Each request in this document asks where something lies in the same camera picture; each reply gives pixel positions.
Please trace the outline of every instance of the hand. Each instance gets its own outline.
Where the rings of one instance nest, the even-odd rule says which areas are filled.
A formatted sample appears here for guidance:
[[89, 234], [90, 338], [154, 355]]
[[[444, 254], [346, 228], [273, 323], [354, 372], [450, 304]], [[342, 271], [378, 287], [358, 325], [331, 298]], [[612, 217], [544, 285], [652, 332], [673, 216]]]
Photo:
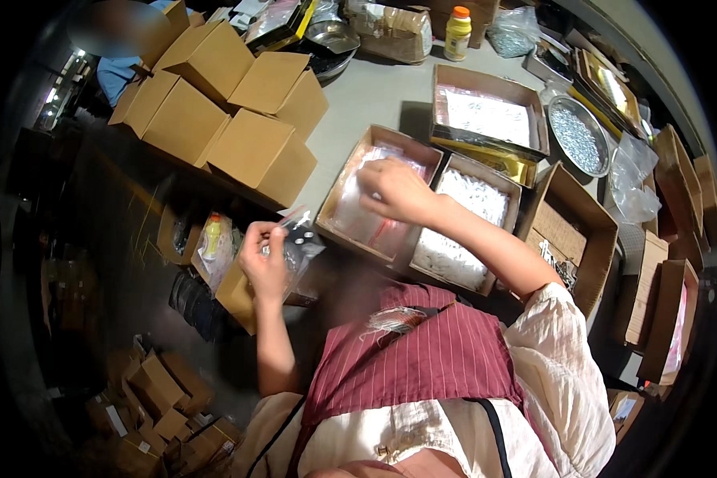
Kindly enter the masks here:
[[[367, 210], [404, 223], [429, 227], [440, 215], [443, 197], [434, 193], [411, 166], [397, 158], [368, 161], [356, 174]], [[378, 193], [382, 200], [372, 197]]]
[[[258, 304], [279, 304], [287, 288], [287, 266], [284, 265], [284, 238], [287, 230], [276, 223], [252, 223], [239, 252], [239, 265], [255, 290]], [[268, 245], [268, 257], [260, 254]]]

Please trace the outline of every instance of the plastic bottle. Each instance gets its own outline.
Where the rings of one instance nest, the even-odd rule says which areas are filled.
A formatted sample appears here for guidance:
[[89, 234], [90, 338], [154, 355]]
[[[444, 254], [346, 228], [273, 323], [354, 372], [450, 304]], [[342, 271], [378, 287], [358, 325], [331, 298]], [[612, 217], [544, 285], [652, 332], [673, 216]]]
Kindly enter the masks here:
[[465, 7], [454, 7], [452, 15], [447, 22], [447, 44], [443, 54], [451, 61], [462, 61], [467, 53], [470, 43], [470, 11]]
[[220, 214], [212, 213], [210, 223], [205, 226], [205, 250], [202, 251], [202, 258], [206, 261], [215, 259], [218, 253], [218, 241], [220, 240]]

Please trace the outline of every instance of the orange bottle cap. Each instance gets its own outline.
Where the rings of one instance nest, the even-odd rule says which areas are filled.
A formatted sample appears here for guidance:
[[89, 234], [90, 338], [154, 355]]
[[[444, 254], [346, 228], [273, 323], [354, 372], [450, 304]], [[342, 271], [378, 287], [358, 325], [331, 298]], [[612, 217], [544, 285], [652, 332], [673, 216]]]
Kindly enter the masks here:
[[465, 7], [454, 7], [454, 12], [452, 12], [452, 15], [454, 15], [456, 18], [468, 18], [470, 16], [470, 10]]

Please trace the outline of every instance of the box flap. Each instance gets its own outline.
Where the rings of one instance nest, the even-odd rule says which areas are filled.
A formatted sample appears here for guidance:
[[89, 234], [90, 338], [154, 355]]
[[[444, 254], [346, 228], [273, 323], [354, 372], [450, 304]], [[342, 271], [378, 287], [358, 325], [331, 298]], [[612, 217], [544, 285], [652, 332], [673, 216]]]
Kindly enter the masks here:
[[300, 53], [263, 52], [231, 94], [229, 103], [275, 114], [309, 59]]
[[213, 145], [207, 162], [255, 189], [293, 130], [276, 119], [240, 110]]

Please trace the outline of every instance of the white blouse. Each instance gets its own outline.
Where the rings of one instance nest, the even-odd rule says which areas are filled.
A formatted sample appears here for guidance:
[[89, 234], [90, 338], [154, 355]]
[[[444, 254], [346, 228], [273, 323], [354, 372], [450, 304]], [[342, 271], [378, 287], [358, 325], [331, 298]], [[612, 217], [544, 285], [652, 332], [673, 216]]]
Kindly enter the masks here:
[[[508, 400], [491, 399], [513, 476], [596, 476], [613, 453], [615, 432], [602, 375], [587, 346], [585, 318], [570, 294], [558, 284], [548, 284], [503, 333], [527, 410], [554, 462], [521, 412]], [[258, 403], [235, 454], [233, 476], [247, 474], [301, 397], [284, 392]], [[253, 477], [286, 475], [302, 413], [298, 411]], [[328, 418], [306, 445], [297, 471], [305, 476], [354, 460], [393, 465], [423, 448], [453, 456], [467, 476], [502, 475], [486, 411], [460, 398]]]

